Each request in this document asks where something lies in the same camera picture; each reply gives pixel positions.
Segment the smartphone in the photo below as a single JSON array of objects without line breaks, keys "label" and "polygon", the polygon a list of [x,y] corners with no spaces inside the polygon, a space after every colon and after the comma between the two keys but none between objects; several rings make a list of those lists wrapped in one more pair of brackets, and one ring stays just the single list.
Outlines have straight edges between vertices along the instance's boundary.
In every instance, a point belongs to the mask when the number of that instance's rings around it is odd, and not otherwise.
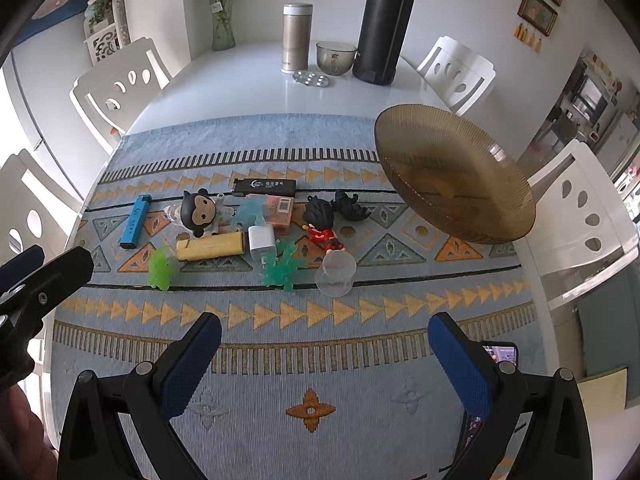
[{"label": "smartphone", "polygon": [[[514,343],[481,341],[480,344],[495,362],[510,361],[518,367],[518,347]],[[465,447],[474,439],[480,428],[482,428],[482,420],[465,412],[462,417],[462,428],[460,429],[460,438],[458,439],[454,462],[460,458]]]}]

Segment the large black bottle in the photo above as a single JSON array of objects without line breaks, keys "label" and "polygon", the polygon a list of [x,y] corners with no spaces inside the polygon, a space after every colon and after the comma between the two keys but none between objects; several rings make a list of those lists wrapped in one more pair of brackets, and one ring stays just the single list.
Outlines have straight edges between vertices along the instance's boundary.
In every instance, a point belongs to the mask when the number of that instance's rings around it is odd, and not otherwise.
[{"label": "large black bottle", "polygon": [[413,6],[414,0],[367,0],[354,76],[375,85],[393,82]]}]

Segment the amber glass plate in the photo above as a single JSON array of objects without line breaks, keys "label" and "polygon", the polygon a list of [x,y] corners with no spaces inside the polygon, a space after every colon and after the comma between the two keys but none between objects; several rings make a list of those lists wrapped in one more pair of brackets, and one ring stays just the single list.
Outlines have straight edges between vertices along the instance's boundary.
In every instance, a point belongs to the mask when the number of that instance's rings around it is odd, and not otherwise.
[{"label": "amber glass plate", "polygon": [[391,185],[441,231],[479,244],[531,231],[536,206],[527,180],[473,123],[439,108],[398,105],[378,116],[375,135]]}]

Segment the tabletop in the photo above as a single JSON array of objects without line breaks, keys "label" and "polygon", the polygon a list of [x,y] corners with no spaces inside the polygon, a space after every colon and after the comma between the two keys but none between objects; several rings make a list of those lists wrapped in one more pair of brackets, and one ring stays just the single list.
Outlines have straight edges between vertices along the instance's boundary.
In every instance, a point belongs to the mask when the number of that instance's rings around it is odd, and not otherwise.
[{"label": "tabletop", "polygon": [[[239,72],[220,62],[235,57]],[[91,252],[94,275],[56,310],[56,427],[80,371],[122,374],[153,361],[200,313],[212,312],[222,320],[222,345],[188,409],[172,420],[208,478],[437,476],[456,447],[462,408],[428,345],[433,313],[446,310],[472,339],[515,342],[521,370],[545,371],[538,316],[514,247],[439,231],[389,184],[374,118],[401,102],[437,105],[402,63],[389,88],[348,76],[318,91],[289,82],[279,64],[269,76],[258,71],[255,86],[222,79],[226,70],[264,68],[264,59],[256,46],[203,56],[114,151],[73,240]],[[248,251],[183,263],[167,292],[149,287],[150,256],[186,234],[164,208],[180,203],[183,190],[204,187],[236,209],[242,198],[229,192],[244,177],[296,180],[289,231],[281,235],[303,265],[293,292],[265,286]],[[314,284],[324,253],[306,238],[302,214],[309,195],[331,200],[339,189],[357,193],[370,216],[353,222],[335,215],[334,231],[358,268],[353,289],[332,299]],[[137,247],[124,250],[118,242],[143,193],[151,194],[151,208]],[[154,478],[132,425],[124,427],[142,473]],[[425,443],[420,452],[416,442]]]},{"label": "tabletop", "polygon": [[[129,129],[144,132],[215,117],[252,114],[338,114],[376,118],[398,104],[447,106],[402,58],[387,87],[356,79],[351,72],[330,76],[326,88],[310,88],[280,71],[282,46],[276,43],[239,45],[206,52],[187,65],[146,107]],[[309,66],[319,71],[316,50]]]}]

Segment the vase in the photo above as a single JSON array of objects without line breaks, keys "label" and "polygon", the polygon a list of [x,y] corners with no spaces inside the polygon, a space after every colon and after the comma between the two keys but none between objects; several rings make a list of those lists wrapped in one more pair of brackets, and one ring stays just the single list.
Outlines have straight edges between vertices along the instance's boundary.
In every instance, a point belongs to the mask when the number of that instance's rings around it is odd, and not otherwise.
[{"label": "vase", "polygon": [[236,38],[231,25],[231,7],[233,0],[209,0],[213,21],[213,51],[226,50],[236,46]]}]

